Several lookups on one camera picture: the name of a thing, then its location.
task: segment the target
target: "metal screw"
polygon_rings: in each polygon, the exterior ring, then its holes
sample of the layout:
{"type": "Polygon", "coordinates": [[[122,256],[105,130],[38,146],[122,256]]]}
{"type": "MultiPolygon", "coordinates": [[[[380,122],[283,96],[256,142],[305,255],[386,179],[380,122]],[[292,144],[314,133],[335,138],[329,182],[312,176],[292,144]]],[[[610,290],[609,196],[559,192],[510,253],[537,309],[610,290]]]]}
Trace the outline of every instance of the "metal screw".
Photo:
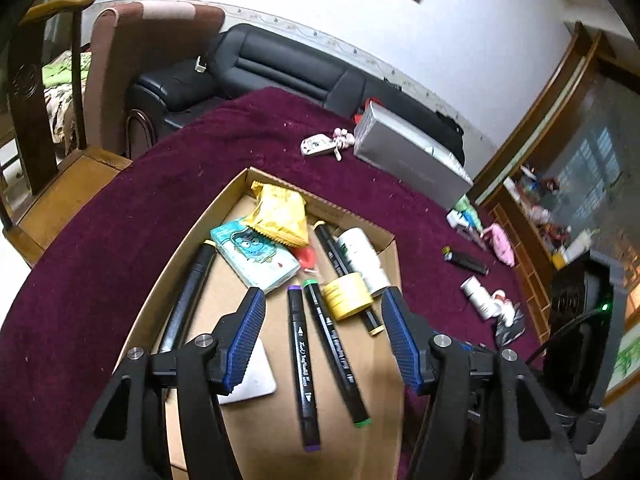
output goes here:
{"type": "Polygon", "coordinates": [[[127,352],[127,357],[132,361],[135,361],[136,359],[140,359],[144,354],[145,349],[142,348],[142,346],[134,346],[127,352]]]}
{"type": "Polygon", "coordinates": [[[451,338],[445,334],[438,334],[433,338],[433,342],[436,343],[440,348],[446,348],[451,344],[451,338]]]}
{"type": "Polygon", "coordinates": [[[515,351],[511,350],[511,348],[505,348],[502,352],[500,352],[500,355],[507,361],[517,361],[518,359],[518,354],[516,354],[515,351]]]}
{"type": "Polygon", "coordinates": [[[200,334],[196,337],[196,346],[200,348],[206,348],[211,343],[213,343],[213,337],[211,334],[200,334]]]}

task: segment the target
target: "white floor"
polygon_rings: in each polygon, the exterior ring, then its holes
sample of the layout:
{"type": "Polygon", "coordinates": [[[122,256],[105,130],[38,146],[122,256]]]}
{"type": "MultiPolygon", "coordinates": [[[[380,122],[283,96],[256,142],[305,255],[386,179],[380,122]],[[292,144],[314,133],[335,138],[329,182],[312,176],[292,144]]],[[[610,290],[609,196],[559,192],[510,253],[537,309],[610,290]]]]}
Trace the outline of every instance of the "white floor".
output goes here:
{"type": "MultiPolygon", "coordinates": [[[[15,141],[9,142],[0,148],[0,162],[4,164],[16,153],[15,141]]],[[[16,161],[4,171],[9,185],[7,198],[11,203],[19,203],[27,192],[21,169],[20,163],[16,161]]],[[[29,266],[20,254],[0,235],[0,326],[29,272],[29,266]]]]}

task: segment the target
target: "yellow wrapper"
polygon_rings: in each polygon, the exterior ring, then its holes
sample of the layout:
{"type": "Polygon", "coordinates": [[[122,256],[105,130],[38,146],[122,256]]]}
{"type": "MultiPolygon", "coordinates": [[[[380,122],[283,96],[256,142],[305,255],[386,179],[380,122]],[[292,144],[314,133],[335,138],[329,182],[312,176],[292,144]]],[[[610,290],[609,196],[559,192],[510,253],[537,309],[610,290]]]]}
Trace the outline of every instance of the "yellow wrapper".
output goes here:
{"type": "Polygon", "coordinates": [[[251,189],[258,203],[241,221],[243,225],[289,247],[309,245],[305,200],[300,193],[261,182],[251,184],[251,189]]]}

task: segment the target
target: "maroon velvet cloth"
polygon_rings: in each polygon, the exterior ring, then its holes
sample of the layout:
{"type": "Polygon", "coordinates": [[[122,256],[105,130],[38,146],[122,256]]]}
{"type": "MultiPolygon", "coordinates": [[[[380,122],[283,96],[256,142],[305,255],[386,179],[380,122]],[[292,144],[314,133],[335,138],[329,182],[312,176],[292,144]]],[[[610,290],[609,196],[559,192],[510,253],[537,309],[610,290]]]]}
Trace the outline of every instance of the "maroon velvet cloth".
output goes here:
{"type": "MultiPolygon", "coordinates": [[[[493,345],[467,306],[470,273],[442,259],[451,245],[484,261],[482,283],[521,300],[513,270],[449,228],[446,212],[344,153],[303,158],[300,141],[353,126],[303,98],[265,89],[217,108],[142,156],[59,234],[29,275],[0,333],[0,476],[59,478],[120,348],[162,268],[215,196],[249,166],[279,176],[393,232],[404,296],[445,333],[493,345]]],[[[537,346],[533,326],[513,347],[537,346]]],[[[405,395],[406,426],[424,403],[405,395]]],[[[403,447],[399,477],[410,449],[403,447]]]]}

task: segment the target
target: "pink pouch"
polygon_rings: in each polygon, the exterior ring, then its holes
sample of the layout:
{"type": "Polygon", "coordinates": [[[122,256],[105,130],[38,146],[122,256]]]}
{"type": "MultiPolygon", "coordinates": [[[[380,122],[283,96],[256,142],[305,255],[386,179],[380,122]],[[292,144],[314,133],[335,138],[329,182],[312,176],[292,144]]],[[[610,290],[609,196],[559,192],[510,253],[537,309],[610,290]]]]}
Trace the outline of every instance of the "pink pouch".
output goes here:
{"type": "Polygon", "coordinates": [[[482,231],[482,238],[488,239],[489,244],[494,248],[495,255],[502,263],[510,267],[515,265],[513,249],[511,249],[511,243],[503,228],[498,224],[491,224],[487,229],[482,231]]]}

